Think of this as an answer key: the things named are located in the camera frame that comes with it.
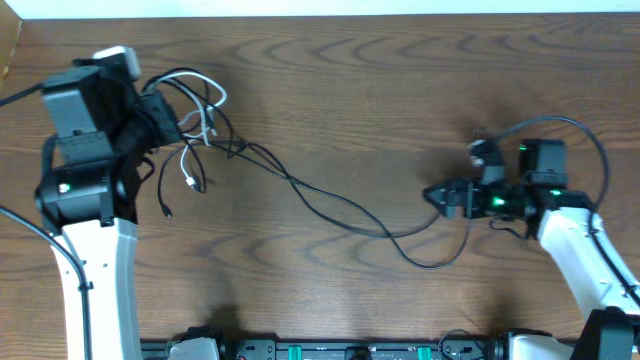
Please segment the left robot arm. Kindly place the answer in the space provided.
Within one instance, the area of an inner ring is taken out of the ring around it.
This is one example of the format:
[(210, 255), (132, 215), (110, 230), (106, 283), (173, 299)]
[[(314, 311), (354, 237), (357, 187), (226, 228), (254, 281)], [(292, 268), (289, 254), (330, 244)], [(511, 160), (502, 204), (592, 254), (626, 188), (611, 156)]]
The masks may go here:
[(160, 92), (136, 91), (139, 76), (123, 55), (78, 59), (42, 89), (56, 133), (42, 150), (35, 200), (62, 247), (55, 257), (71, 359), (142, 356), (133, 271), (138, 168), (181, 133)]

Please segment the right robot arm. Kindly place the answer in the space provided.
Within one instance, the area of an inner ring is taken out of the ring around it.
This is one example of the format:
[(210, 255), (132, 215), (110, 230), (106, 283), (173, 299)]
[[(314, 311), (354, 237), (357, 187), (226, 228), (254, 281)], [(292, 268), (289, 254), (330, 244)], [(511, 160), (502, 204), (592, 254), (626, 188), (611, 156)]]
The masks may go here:
[(611, 244), (595, 204), (568, 189), (566, 146), (560, 140), (526, 139), (519, 148), (516, 184), (505, 177), (496, 142), (471, 144), (481, 177), (449, 179), (424, 189), (437, 211), (467, 219), (522, 220), (551, 256), (568, 284), (584, 328), (573, 345), (531, 329), (502, 333), (490, 341), (486, 359), (629, 359), (639, 350), (639, 282)]

